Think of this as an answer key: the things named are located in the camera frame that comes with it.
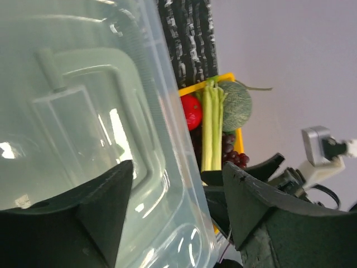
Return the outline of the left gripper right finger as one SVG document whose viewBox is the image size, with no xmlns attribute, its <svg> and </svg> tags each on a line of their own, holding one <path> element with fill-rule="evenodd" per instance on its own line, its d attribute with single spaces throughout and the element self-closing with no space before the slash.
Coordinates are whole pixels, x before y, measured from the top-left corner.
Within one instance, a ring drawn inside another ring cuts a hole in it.
<svg viewBox="0 0 357 268">
<path fill-rule="evenodd" d="M 356 212 L 300 200 L 230 162 L 223 182 L 244 267 L 356 267 Z"/>
</svg>

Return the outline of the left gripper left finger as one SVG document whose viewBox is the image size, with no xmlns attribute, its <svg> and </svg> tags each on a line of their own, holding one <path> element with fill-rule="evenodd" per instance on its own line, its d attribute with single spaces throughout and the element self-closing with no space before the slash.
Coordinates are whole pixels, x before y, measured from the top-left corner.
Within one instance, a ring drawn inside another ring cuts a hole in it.
<svg viewBox="0 0 357 268">
<path fill-rule="evenodd" d="M 114 267 L 133 182 L 130 160 L 29 208 L 1 211 L 2 267 Z"/>
</svg>

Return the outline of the clear grey plastic toolbox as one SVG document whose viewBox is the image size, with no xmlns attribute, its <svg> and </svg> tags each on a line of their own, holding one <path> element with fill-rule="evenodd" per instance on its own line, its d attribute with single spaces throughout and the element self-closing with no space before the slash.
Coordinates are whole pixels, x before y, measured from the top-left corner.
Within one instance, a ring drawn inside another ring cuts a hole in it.
<svg viewBox="0 0 357 268">
<path fill-rule="evenodd" d="M 114 267 L 213 267 L 178 94 L 154 1 L 2 1 L 1 211 L 130 160 Z"/>
</svg>

